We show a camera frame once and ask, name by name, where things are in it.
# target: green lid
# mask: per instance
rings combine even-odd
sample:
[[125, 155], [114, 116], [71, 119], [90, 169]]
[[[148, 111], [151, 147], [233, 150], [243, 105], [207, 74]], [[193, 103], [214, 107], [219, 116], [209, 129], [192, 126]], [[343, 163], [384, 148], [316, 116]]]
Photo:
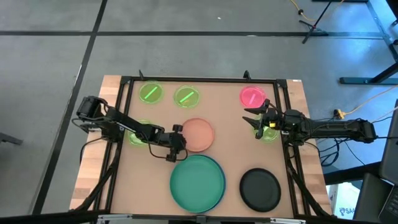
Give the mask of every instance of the green lid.
[[183, 209], [202, 213], [214, 208], [225, 192], [221, 167], [204, 155], [193, 155], [175, 166], [170, 178], [170, 191]]
[[[253, 132], [254, 132], [254, 135], [256, 135], [258, 130], [253, 129]], [[261, 141], [272, 142], [273, 140], [278, 138], [278, 135], [279, 135], [279, 131], [265, 126], [264, 131], [262, 133]]]
[[199, 91], [193, 86], [181, 86], [174, 93], [174, 102], [181, 108], [193, 108], [199, 102]]
[[[141, 124], [150, 124], [150, 121], [148, 120], [138, 120]], [[136, 134], [132, 133], [131, 131], [128, 131], [129, 135], [129, 140], [130, 143], [135, 145], [135, 146], [145, 146], [147, 143], [142, 142], [139, 138], [137, 138]]]
[[145, 82], [139, 89], [139, 98], [145, 103], [157, 103], [163, 97], [162, 86], [155, 81]]

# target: petri dish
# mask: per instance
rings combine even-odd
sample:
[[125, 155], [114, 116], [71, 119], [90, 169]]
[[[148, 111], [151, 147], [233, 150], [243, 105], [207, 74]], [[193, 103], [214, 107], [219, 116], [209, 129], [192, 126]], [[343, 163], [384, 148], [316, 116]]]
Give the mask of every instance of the petri dish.
[[163, 88], [155, 81], [145, 82], [139, 89], [139, 98], [141, 101], [154, 104], [159, 102], [163, 98]]
[[254, 168], [247, 171], [239, 183], [243, 202], [257, 212], [269, 212], [280, 201], [280, 185], [268, 170]]
[[182, 124], [182, 135], [187, 140], [185, 148], [191, 152], [202, 152], [214, 141], [215, 134], [210, 123], [201, 118], [192, 118]]
[[258, 86], [246, 86], [239, 94], [239, 100], [245, 108], [258, 108], [266, 98], [266, 93]]
[[170, 177], [170, 192], [183, 209], [202, 213], [218, 205], [225, 184], [224, 172], [215, 160], [193, 155], [175, 166]]
[[[138, 120], [141, 124], [150, 124], [150, 121], [148, 120]], [[132, 133], [131, 131], [128, 132], [129, 135], [129, 141], [132, 145], [135, 146], [146, 146], [147, 143], [142, 142], [139, 138], [137, 138], [136, 134]]]
[[[254, 133], [254, 135], [256, 135], [257, 132], [258, 132], [258, 130], [256, 130], [256, 129], [253, 128], [253, 133]], [[277, 139], [278, 136], [279, 136], [279, 131], [274, 130], [274, 129], [272, 129], [272, 128], [266, 126], [266, 127], [264, 127], [264, 131], [263, 131], [263, 133], [262, 133], [261, 141], [264, 141], [264, 142], [272, 142], [272, 141], [274, 141], [275, 139]]]
[[174, 93], [174, 102], [181, 108], [193, 108], [199, 103], [199, 91], [193, 86], [181, 86]]

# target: pink plate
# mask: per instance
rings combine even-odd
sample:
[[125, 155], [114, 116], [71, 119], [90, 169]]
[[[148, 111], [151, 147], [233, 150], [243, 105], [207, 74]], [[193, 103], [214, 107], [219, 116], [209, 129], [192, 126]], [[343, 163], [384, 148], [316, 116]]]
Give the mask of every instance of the pink plate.
[[201, 152], [214, 141], [214, 130], [209, 122], [201, 118], [192, 118], [182, 124], [182, 135], [187, 140], [186, 148], [191, 152]]
[[245, 108], [258, 108], [266, 98], [264, 90], [257, 86], [244, 87], [239, 94], [239, 99]]

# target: teal plate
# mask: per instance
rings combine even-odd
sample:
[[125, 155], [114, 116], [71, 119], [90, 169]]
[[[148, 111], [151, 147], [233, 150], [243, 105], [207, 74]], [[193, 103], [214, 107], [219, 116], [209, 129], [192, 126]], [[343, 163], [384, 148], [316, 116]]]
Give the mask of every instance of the teal plate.
[[170, 191], [180, 207], [192, 213], [202, 213], [220, 202], [225, 184], [223, 170], [213, 159], [194, 155], [175, 166]]

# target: black plate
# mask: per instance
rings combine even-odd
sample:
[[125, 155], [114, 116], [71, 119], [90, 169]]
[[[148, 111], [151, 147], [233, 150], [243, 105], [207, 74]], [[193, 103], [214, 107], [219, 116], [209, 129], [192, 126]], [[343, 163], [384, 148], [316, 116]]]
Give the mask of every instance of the black plate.
[[257, 212], [269, 212], [280, 200], [278, 180], [268, 170], [255, 168], [247, 171], [239, 185], [242, 199]]

